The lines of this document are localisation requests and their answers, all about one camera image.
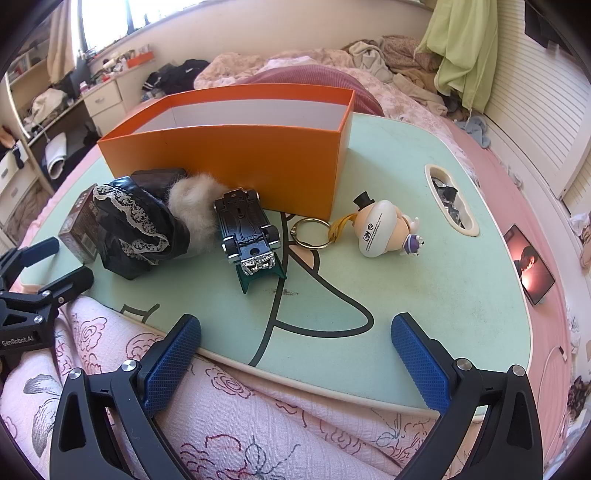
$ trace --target mint green table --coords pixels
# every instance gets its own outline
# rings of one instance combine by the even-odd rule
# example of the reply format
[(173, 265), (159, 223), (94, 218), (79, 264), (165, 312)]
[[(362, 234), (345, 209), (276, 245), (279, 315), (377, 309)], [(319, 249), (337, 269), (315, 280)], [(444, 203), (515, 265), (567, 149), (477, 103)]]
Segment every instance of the mint green table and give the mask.
[[(447, 223), (429, 190), (426, 164), (444, 167), (455, 178), (480, 227), (478, 236), (462, 235)], [(57, 236), (82, 190), (111, 179), (98, 159), (56, 206), (35, 242)], [(366, 406), (426, 408), (390, 340), (392, 318), (400, 312), (410, 312), (454, 358), (467, 357), (482, 369), (529, 368), (531, 325), (513, 263), (488, 208), (448, 148), (412, 125), (355, 114), (333, 220), (353, 212), (352, 200), (364, 190), (420, 218), (426, 242), (419, 257), (390, 252), (365, 258), (348, 226), (340, 241), (324, 250), (280, 251), (287, 281), (267, 276), (253, 282), (247, 295), (221, 248), (170, 261), (133, 281), (106, 271), (97, 258), (90, 265), (95, 284), (89, 294), (165, 332), (191, 313), (201, 321), (204, 355)], [(268, 214), (282, 231), (285, 248), (297, 218)], [(302, 233), (326, 238), (319, 228), (320, 233)], [(62, 245), (54, 258), (24, 271), (21, 281), (43, 285), (78, 266)]]

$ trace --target white lace trim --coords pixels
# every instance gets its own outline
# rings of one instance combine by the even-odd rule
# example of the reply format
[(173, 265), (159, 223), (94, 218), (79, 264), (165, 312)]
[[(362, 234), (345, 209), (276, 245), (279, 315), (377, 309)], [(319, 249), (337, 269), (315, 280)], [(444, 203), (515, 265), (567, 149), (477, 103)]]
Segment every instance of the white lace trim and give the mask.
[(158, 239), (157, 245), (149, 244), (139, 238), (131, 242), (131, 244), (119, 240), (125, 255), (128, 257), (140, 257), (152, 265), (157, 265), (158, 262), (153, 263), (142, 254), (163, 252), (170, 243), (164, 235), (156, 231), (156, 227), (150, 222), (150, 218), (145, 210), (140, 207), (130, 195), (112, 185), (105, 184), (96, 186), (92, 194), (96, 200), (109, 199), (115, 208), (125, 214), (128, 224), (135, 229), (138, 229), (144, 235)]

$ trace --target silver screw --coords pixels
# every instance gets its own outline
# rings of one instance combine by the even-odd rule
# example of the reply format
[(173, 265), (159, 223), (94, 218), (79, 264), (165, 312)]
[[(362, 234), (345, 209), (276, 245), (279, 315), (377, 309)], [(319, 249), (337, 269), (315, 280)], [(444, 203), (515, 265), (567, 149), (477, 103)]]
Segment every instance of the silver screw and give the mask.
[(76, 378), (78, 378), (81, 375), (82, 375), (82, 370), (80, 368), (74, 368), (74, 369), (70, 370), (68, 377), (70, 377), (72, 380), (75, 380)]
[(467, 372), (472, 368), (472, 362), (470, 362), (467, 358), (458, 358), (456, 360), (456, 365), (460, 370), (464, 370), (464, 372)]
[(513, 373), (518, 377), (523, 377), (525, 375), (525, 369), (521, 365), (513, 365), (511, 370), (513, 370)]
[(126, 360), (121, 364), (121, 370), (124, 372), (131, 372), (135, 370), (135, 367), (138, 366), (138, 363), (135, 360)]

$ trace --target orange box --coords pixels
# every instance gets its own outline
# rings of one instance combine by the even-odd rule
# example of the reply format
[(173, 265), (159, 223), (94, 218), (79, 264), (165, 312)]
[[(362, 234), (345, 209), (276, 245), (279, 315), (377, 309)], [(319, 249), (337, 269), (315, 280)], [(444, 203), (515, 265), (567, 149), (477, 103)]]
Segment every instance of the orange box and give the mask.
[(355, 93), (318, 85), (251, 84), (160, 99), (99, 140), (115, 178), (180, 167), (263, 208), (329, 220), (349, 145)]
[(146, 63), (147, 61), (150, 61), (153, 58), (154, 58), (153, 51), (147, 51), (146, 53), (140, 53), (139, 55), (136, 55), (134, 58), (129, 59), (127, 61), (127, 66), (128, 66), (128, 68), (132, 69), (133, 67), (137, 67), (138, 65), (142, 65), (143, 63)]

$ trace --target fluffy white fur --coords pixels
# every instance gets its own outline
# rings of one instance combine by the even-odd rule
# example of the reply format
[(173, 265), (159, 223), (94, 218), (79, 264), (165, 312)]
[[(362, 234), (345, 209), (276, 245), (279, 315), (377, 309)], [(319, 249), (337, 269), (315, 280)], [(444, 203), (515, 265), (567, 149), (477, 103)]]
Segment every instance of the fluffy white fur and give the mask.
[(227, 187), (204, 173), (181, 179), (170, 189), (168, 208), (187, 225), (191, 234), (188, 255), (201, 254), (216, 246), (219, 225), (213, 202), (227, 191)]

